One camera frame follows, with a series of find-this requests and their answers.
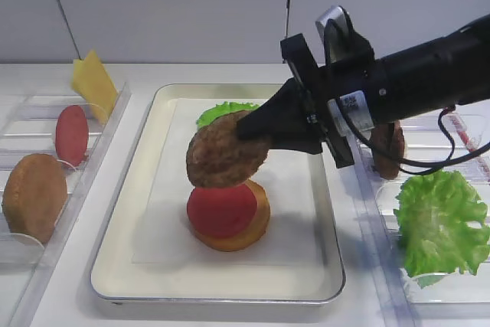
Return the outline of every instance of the cheese slice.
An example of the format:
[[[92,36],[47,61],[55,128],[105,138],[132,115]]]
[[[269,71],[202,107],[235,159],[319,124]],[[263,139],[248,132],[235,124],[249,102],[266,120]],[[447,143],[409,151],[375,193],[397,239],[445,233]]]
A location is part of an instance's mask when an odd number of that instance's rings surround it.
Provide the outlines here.
[[[84,60],[73,61],[71,87],[90,105],[92,114],[101,123],[107,123],[116,105],[117,90],[102,65],[95,50],[89,51]]]
[[[73,59],[73,75],[76,76],[82,67],[83,60],[81,59]]]

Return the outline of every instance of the tomato slice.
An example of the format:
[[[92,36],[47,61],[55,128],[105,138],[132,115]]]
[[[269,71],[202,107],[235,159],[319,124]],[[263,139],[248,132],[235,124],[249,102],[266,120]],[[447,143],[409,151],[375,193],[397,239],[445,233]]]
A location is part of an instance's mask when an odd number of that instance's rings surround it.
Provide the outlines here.
[[[187,214],[194,229],[208,237],[233,237],[245,230],[257,211],[257,200],[245,185],[195,188]]]
[[[55,146],[58,158],[78,166],[84,159],[89,141],[85,112],[78,105],[64,109],[56,124]]]

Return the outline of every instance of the table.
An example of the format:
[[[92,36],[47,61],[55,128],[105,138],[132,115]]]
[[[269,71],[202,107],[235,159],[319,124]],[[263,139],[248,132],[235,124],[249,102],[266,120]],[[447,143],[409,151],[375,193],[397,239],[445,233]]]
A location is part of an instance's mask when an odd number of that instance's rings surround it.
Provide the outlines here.
[[[70,238],[59,259],[51,281],[34,316],[32,327],[58,326],[181,326],[198,327],[226,325],[238,327],[245,323],[135,321],[111,319],[94,305],[89,283],[89,262],[96,247],[96,239],[103,218],[110,206],[124,161],[135,142],[145,110],[155,91],[170,83],[283,83],[291,77],[285,64],[109,64],[107,70],[114,77],[125,77],[132,92],[119,128],[113,137],[99,173],[90,189],[85,204],[73,227]],[[22,87],[37,90],[53,88],[50,76],[70,75],[70,64],[0,64],[0,91],[15,90],[13,77],[20,77]],[[36,85],[39,80],[43,85]],[[484,113],[488,104],[480,103],[472,110]],[[330,155],[326,155],[328,185],[331,190],[338,236],[344,257],[347,283],[335,308],[317,326],[383,326],[384,320],[371,272],[366,267],[366,248],[356,219],[353,197],[360,195],[353,168],[335,169]],[[424,321],[423,326],[444,323],[460,326],[462,321]],[[488,321],[465,320],[466,326],[487,325]],[[300,324],[256,323],[260,327],[300,326]]]

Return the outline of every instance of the clear plastic container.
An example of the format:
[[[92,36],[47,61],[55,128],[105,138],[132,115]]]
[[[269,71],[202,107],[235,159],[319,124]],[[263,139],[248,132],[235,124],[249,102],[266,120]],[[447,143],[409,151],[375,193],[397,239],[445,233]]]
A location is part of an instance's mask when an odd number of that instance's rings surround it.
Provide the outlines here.
[[[39,152],[57,157],[54,134],[64,108],[81,106],[89,125],[86,160],[76,168],[65,167],[68,198],[47,244],[28,235],[11,233],[0,213],[0,327],[26,326],[32,320],[129,101],[128,86],[114,82],[118,100],[104,126],[93,117],[92,109],[96,107],[73,91],[18,94],[0,99],[0,196],[11,170],[24,156]]]
[[[456,141],[453,157],[479,147],[488,135],[485,117],[449,114],[444,125]],[[420,161],[444,159],[450,150],[447,138],[439,131],[437,115],[406,119],[401,122],[407,150],[405,157]],[[384,180],[373,169],[371,150],[349,137],[356,159],[356,173],[363,199],[356,199],[365,243],[373,257],[372,270],[378,296],[384,306],[387,325],[414,325],[418,318],[481,318],[490,316],[490,260],[479,267],[477,276],[469,273],[432,273],[409,278],[397,246],[398,224],[394,209],[400,186],[411,176],[400,173]],[[420,171],[402,165],[403,168]],[[490,158],[481,156],[445,168],[458,170],[490,206]]]

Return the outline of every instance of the sticker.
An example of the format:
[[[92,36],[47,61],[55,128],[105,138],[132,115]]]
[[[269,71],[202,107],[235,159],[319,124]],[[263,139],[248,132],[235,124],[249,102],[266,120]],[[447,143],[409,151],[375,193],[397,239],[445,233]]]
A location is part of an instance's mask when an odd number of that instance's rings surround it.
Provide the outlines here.
[[[374,128],[373,119],[369,113],[368,104],[366,103],[366,98],[362,91],[355,91],[344,95],[340,100],[344,105],[345,112],[349,115],[355,127],[359,129],[360,132]],[[330,110],[338,133],[342,137],[345,137],[351,130],[342,117],[334,99],[328,101],[328,109]]]

